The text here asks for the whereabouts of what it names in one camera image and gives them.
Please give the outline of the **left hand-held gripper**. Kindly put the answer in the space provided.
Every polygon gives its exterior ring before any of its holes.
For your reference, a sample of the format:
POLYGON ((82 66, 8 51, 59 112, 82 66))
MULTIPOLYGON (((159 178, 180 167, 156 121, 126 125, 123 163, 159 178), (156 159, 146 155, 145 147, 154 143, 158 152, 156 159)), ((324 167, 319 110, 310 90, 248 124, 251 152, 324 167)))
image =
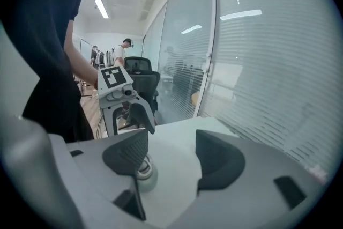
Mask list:
POLYGON ((102 68, 98 71, 99 106, 108 136, 118 134, 117 119, 122 116, 123 104, 129 105, 127 122, 135 121, 150 133, 155 133, 154 116, 149 103, 133 89, 133 80, 122 66, 102 68))

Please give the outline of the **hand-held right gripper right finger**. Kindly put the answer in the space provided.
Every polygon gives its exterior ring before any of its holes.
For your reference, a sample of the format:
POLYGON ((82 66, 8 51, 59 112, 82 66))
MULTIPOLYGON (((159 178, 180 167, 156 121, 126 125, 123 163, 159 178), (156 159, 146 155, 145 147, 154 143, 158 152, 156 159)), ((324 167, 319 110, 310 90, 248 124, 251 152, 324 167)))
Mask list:
POLYGON ((323 186, 298 161, 261 143, 197 130, 197 196, 172 228, 292 228, 323 186))

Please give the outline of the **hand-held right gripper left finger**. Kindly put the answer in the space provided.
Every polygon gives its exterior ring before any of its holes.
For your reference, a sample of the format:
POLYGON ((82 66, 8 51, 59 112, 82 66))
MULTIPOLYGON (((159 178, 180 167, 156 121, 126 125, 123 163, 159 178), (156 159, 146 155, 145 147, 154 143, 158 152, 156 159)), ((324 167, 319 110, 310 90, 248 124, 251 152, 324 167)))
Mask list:
POLYGON ((124 212, 139 220, 146 219, 138 170, 148 153, 147 130, 69 143, 67 148, 96 191, 124 212))

